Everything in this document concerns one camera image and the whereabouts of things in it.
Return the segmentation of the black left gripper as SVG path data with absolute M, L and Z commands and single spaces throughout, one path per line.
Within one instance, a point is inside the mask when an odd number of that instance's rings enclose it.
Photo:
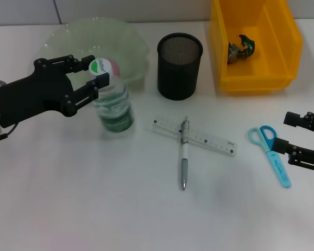
M 96 76 L 74 92 L 67 77 L 67 73 L 87 71 L 93 60 L 93 55 L 80 61 L 73 55 L 35 60 L 31 75 L 0 87 L 1 127 L 12 126 L 46 111 L 71 117 L 76 109 L 98 99 L 99 90 L 109 85 L 108 73 Z

